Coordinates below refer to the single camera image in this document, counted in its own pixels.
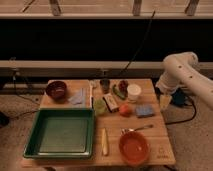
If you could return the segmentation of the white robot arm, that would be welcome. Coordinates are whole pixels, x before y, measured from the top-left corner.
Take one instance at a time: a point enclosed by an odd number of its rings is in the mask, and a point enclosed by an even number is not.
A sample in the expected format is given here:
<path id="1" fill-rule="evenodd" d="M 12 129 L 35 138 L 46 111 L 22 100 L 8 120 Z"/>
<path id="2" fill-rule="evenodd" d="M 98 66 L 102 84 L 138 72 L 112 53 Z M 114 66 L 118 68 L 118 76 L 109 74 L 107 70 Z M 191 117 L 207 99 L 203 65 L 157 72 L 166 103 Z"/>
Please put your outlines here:
<path id="1" fill-rule="evenodd" d="M 163 94 L 173 94 L 181 83 L 213 110 L 213 80 L 200 74 L 195 66 L 198 57 L 194 52 L 171 54 L 164 58 L 164 72 L 156 83 Z"/>

